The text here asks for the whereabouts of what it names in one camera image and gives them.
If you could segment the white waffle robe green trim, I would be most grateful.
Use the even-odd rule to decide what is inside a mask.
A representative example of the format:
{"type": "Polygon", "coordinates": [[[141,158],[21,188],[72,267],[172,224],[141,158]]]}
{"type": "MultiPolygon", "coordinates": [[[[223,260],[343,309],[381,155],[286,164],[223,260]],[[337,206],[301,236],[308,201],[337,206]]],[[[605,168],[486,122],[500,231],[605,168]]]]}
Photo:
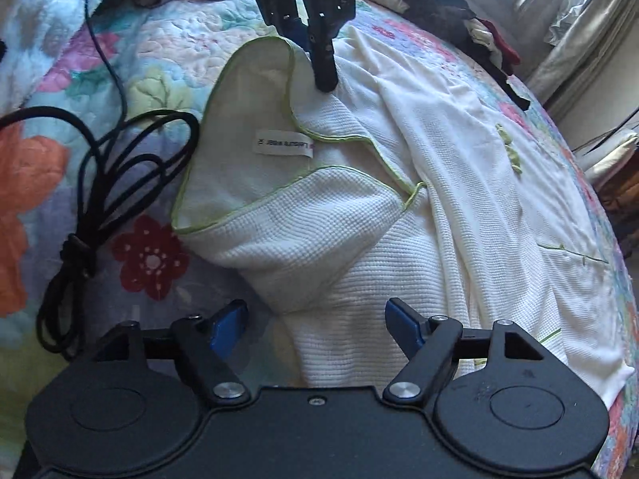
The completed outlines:
{"type": "Polygon", "coordinates": [[[216,81],[171,224],[236,269],[315,387],[404,364],[385,303],[468,328],[516,322],[612,403],[630,377],[613,252],[564,159],[468,84],[355,28],[339,83],[303,50],[248,42],[216,81]]]}

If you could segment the dark clothes pile on bed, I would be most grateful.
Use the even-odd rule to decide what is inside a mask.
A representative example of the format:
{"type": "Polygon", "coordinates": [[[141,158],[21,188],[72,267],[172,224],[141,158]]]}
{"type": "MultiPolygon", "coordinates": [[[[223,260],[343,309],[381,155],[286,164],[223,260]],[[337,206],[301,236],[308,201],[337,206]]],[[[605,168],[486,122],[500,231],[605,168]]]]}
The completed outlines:
{"type": "Polygon", "coordinates": [[[508,78],[519,54],[500,39],[494,25],[482,21],[466,0],[402,0],[403,16],[433,36],[448,42],[479,64],[522,111],[531,103],[517,95],[508,78]]]}

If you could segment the floral quilted bedspread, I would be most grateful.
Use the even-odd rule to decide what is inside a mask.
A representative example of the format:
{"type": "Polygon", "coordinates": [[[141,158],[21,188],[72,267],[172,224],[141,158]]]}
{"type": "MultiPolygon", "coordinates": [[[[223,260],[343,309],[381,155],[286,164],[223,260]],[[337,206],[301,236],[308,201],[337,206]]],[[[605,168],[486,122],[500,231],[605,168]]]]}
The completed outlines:
{"type": "MultiPolygon", "coordinates": [[[[145,11],[126,0],[2,0],[12,30],[3,35],[1,102],[71,111],[96,134],[117,120],[117,73],[131,115],[157,108],[199,114],[223,64],[245,42],[264,36],[254,0],[181,0],[145,11]]],[[[467,55],[369,0],[355,26],[457,82],[468,84],[503,125],[518,122],[566,173],[592,225],[592,257],[610,268],[599,296],[619,317],[628,363],[638,359],[638,314],[631,279],[612,226],[566,142],[542,110],[516,110],[467,55]]],[[[35,319],[58,251],[75,226],[77,171],[87,151],[69,125],[44,120],[1,136],[1,473],[11,477],[25,440],[27,404],[64,366],[38,343],[35,319]]]]}

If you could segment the window curtain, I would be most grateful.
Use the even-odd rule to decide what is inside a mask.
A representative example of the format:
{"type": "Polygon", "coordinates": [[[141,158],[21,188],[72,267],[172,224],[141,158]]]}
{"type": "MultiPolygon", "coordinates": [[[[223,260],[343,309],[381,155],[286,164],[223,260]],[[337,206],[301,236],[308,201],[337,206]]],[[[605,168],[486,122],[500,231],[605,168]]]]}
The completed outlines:
{"type": "Polygon", "coordinates": [[[563,0],[545,36],[548,55],[528,90],[560,121],[602,73],[638,18],[638,0],[563,0]]]}

